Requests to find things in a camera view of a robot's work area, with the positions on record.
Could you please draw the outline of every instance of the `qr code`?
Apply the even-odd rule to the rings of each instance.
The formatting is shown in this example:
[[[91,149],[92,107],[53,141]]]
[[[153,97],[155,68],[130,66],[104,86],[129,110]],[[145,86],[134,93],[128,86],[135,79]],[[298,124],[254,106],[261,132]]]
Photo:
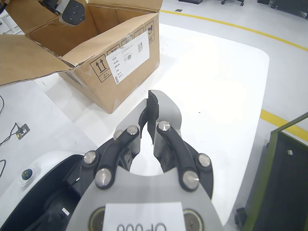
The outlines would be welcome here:
[[[140,53],[141,51],[142,51],[142,42],[138,44],[138,53]]]

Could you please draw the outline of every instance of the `camera lens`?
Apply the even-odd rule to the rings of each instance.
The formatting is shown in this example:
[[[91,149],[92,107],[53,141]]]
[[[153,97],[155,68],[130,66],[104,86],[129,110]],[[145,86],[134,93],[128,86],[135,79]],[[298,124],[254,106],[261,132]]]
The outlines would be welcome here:
[[[21,177],[23,180],[28,180],[30,177],[32,176],[32,169],[26,169],[25,171],[23,171],[23,173],[21,174]]]

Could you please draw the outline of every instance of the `black rubber pad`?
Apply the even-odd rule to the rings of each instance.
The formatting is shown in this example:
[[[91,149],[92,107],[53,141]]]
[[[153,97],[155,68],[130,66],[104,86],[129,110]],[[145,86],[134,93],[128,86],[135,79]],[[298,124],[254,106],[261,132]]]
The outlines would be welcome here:
[[[86,19],[84,6],[80,2],[70,0],[62,13],[62,19],[74,26],[80,24]]]

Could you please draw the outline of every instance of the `white label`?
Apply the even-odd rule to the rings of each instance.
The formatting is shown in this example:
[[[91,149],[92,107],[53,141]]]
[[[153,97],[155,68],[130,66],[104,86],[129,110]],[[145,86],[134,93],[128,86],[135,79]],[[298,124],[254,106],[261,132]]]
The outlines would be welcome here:
[[[148,31],[106,56],[115,83],[120,83],[150,58]]]
[[[67,211],[64,207],[62,208],[62,211],[67,215],[67,216],[69,216],[69,211]]]
[[[181,202],[106,204],[103,231],[186,231]]]

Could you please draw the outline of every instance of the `silver bolt head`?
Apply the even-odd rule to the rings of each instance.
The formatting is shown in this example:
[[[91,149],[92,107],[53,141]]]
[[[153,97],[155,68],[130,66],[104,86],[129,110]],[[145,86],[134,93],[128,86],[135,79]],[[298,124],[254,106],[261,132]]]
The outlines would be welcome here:
[[[204,153],[199,154],[198,160],[203,167],[208,167],[209,165],[211,165],[211,159]]]
[[[194,171],[187,170],[183,174],[183,183],[187,188],[195,190],[199,185],[199,177]]]
[[[92,164],[95,161],[95,159],[96,159],[95,151],[89,151],[83,157],[83,160],[86,164]]]
[[[95,175],[95,184],[99,188],[106,187],[111,181],[111,172],[108,168],[100,169]]]
[[[130,134],[130,135],[136,135],[138,132],[138,128],[136,125],[130,125],[127,127],[126,131]]]
[[[117,131],[113,134],[113,139],[116,140],[122,133],[123,133],[123,130],[117,130]]]
[[[167,131],[170,129],[170,123],[166,121],[161,121],[158,124],[158,128],[162,131]]]

